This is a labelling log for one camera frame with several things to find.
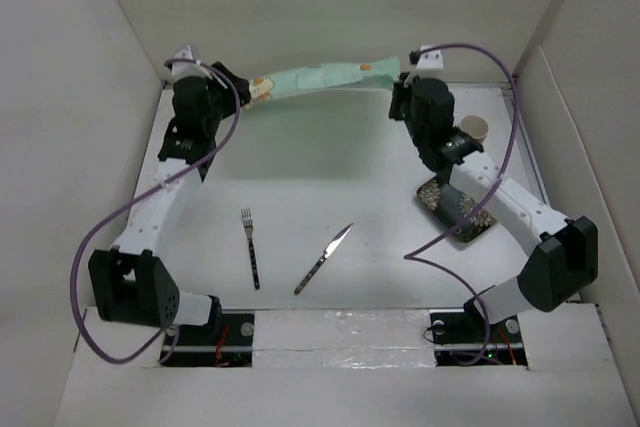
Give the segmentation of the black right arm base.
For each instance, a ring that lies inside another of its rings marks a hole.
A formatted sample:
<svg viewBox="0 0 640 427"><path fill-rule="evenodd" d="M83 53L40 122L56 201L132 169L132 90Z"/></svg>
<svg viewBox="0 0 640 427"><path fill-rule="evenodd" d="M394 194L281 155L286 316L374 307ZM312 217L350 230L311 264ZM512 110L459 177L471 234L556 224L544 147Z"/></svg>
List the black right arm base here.
<svg viewBox="0 0 640 427"><path fill-rule="evenodd" d="M470 363L484 345L484 327L478 327L462 309L432 309L429 319L430 325L424 329L423 339L433 345L438 367ZM528 365L517 316L490 327L488 343L474 363L476 365Z"/></svg>

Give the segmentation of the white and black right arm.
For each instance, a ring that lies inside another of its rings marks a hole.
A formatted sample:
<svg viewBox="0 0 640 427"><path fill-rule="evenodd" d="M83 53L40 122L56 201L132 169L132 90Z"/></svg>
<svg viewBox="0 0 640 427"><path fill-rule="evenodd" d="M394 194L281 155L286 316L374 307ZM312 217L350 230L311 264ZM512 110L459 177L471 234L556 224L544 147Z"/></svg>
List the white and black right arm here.
<svg viewBox="0 0 640 427"><path fill-rule="evenodd" d="M518 242L528 260L521 272L465 305L462 328L473 340L494 334L499 322L529 310L551 312L598 277L598 229L539 201L508 175L453 120L455 99L435 78L401 73L389 116L405 124L423 164L473 199Z"/></svg>

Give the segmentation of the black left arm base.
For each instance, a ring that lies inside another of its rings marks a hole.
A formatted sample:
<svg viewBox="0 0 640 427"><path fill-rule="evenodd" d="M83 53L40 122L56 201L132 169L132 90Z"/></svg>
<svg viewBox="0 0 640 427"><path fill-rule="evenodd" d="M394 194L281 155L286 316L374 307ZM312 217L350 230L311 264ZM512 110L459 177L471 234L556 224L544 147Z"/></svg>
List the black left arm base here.
<svg viewBox="0 0 640 427"><path fill-rule="evenodd" d="M218 333L184 326L175 346L175 336L166 335L159 363L166 367L251 367L254 332L254 311L226 311Z"/></svg>

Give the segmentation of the green cartoon print cloth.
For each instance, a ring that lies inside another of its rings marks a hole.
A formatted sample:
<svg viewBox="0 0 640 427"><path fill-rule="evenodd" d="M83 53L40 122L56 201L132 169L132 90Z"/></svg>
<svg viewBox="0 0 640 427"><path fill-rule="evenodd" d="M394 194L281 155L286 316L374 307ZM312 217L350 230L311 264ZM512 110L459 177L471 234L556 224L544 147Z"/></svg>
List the green cartoon print cloth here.
<svg viewBox="0 0 640 427"><path fill-rule="evenodd" d="M374 62L325 63L266 74L249 81L250 101L243 109L322 90L353 87L391 89L400 69L400 59L391 57Z"/></svg>

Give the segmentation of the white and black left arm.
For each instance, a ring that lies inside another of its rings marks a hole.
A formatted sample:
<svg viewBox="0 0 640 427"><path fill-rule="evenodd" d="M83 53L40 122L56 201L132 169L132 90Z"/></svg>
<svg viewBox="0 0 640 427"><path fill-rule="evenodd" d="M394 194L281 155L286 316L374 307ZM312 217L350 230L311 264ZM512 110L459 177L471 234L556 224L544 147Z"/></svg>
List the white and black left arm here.
<svg viewBox="0 0 640 427"><path fill-rule="evenodd" d="M251 95L247 79L220 62L169 62L174 115L167 125L154 172L155 193L140 202L107 250L95 250L89 273L104 321L166 329L188 326L201 343L222 334L217 297L179 289L162 260L182 210L204 182L219 150L222 120Z"/></svg>

